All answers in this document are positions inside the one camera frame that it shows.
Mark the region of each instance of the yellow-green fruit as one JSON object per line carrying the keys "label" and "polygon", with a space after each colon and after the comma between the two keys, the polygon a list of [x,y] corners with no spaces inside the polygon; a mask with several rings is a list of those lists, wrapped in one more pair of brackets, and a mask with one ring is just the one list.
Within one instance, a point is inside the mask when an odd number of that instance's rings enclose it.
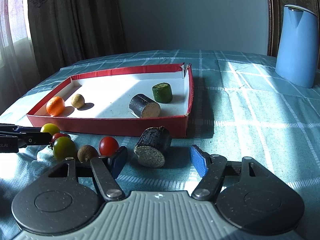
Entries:
{"label": "yellow-green fruit", "polygon": [[53,123],[46,123],[44,126],[42,126],[40,132],[48,132],[51,134],[51,136],[53,136],[55,133],[59,133],[60,129]]}
{"label": "yellow-green fruit", "polygon": [[80,162],[87,162],[94,157],[98,157],[97,150],[91,145],[83,145],[78,150],[78,159]]}
{"label": "yellow-green fruit", "polygon": [[69,137],[59,137],[53,143],[53,155],[59,162],[67,157],[77,159],[77,153],[77,146]]}
{"label": "yellow-green fruit", "polygon": [[80,94],[75,94],[71,98],[71,105],[74,108],[81,108],[82,106],[84,106],[84,97]]}

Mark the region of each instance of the eggplant piece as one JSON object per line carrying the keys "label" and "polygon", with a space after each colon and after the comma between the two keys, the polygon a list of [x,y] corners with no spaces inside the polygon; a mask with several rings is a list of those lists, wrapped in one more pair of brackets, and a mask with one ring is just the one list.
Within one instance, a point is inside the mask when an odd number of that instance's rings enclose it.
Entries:
{"label": "eggplant piece", "polygon": [[172,90],[168,83],[160,83],[152,87],[153,97],[155,101],[167,104],[172,101]]}
{"label": "eggplant piece", "polygon": [[171,141],[170,132],[164,126],[146,129],[134,147],[138,163],[148,168],[162,167]]}
{"label": "eggplant piece", "polygon": [[144,94],[135,95],[130,101],[129,108],[139,118],[155,118],[160,114],[160,105]]}

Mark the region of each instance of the electric kettle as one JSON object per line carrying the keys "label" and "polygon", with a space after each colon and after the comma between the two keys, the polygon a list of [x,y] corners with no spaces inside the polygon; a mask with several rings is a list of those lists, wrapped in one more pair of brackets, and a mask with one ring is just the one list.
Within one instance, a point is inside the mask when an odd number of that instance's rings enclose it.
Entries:
{"label": "electric kettle", "polygon": [[318,53],[317,16],[301,6],[285,5],[276,73],[293,84],[311,88]]}

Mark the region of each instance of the kettle lid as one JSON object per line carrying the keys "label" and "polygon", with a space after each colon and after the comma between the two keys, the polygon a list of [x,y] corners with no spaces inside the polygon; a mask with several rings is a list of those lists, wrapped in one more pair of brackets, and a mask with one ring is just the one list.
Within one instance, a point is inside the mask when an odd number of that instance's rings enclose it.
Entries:
{"label": "kettle lid", "polygon": [[292,9],[298,9],[298,10],[302,10],[302,11],[306,11],[306,12],[309,12],[309,13],[312,13],[313,15],[316,16],[316,14],[310,10],[308,10],[307,8],[304,8],[302,6],[299,6],[299,5],[293,5],[293,4],[286,4],[284,7],[290,7]]}

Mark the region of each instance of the teal tablecloth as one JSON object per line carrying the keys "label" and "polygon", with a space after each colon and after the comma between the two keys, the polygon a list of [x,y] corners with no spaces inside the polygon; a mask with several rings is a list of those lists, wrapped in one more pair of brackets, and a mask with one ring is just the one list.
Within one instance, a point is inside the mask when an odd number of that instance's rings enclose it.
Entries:
{"label": "teal tablecloth", "polygon": [[[132,158],[117,179],[130,190],[192,191],[200,180],[191,165],[188,147],[197,144],[210,154],[232,161],[251,156],[262,163],[305,201],[297,232],[319,239],[320,223],[320,88],[293,85],[275,73],[276,58],[231,51],[146,51],[77,62],[62,68],[7,109],[0,122],[30,126],[25,114],[68,76],[95,70],[164,63],[191,63],[195,97],[187,139],[173,139],[162,169],[139,166]],[[97,147],[103,136],[72,134],[80,146]],[[130,155],[138,138],[116,137]],[[13,197],[55,165],[47,147],[27,147],[18,154],[0,154],[0,237],[18,234],[11,215]],[[92,182],[82,180],[92,187]]]}

